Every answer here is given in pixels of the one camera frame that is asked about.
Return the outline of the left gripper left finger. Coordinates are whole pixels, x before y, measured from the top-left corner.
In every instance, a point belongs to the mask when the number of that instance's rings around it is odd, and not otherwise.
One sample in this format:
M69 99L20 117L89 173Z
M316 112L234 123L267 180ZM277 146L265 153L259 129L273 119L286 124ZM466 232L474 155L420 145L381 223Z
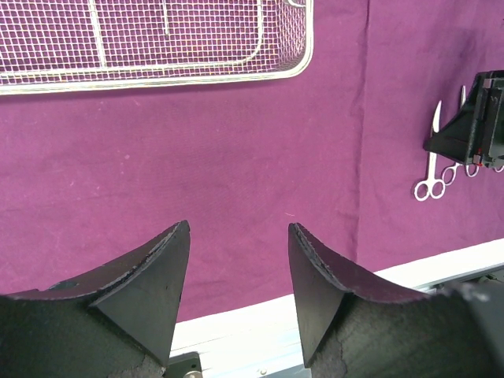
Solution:
M2 376L164 376L190 245L181 221L45 291L3 295Z

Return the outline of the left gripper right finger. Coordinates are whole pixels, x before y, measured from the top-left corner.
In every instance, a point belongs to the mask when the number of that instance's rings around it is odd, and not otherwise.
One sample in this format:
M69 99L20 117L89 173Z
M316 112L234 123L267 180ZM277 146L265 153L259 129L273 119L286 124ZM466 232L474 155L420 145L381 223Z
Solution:
M502 376L500 283L415 291L336 253L299 223L288 227L288 257L312 376Z

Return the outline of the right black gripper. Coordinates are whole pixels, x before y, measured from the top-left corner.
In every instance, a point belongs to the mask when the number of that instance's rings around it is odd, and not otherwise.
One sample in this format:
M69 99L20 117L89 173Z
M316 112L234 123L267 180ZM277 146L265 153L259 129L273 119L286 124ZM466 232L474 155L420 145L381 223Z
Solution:
M464 105L424 149L455 162L502 169L503 71L477 73Z

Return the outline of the steel scissors top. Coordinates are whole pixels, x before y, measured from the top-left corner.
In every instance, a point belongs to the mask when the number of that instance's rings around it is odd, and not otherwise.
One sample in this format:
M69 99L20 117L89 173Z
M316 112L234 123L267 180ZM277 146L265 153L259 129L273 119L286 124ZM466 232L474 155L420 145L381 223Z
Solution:
M439 131L441 109L442 101L439 100L432 117L430 137ZM413 196L418 202L424 202L429 198L440 199L445 193L446 184L442 179L436 177L436 163L437 154L429 151L426 177L419 181L413 189Z

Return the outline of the purple cloth wrap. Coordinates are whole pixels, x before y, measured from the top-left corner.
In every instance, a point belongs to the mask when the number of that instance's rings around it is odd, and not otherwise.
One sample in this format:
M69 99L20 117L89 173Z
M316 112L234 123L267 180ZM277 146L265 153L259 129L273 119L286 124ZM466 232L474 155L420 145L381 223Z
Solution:
M181 320L291 293L299 222L372 271L503 236L503 178L412 195L432 114L503 67L500 1L318 1L312 61L265 83L1 100L1 290L191 226Z

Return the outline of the wire mesh instrument tray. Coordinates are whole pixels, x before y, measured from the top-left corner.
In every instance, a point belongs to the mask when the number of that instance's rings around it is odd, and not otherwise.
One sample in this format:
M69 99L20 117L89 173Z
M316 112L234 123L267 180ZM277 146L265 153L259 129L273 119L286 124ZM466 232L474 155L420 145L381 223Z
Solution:
M313 56L311 1L4 1L1 93L275 80Z

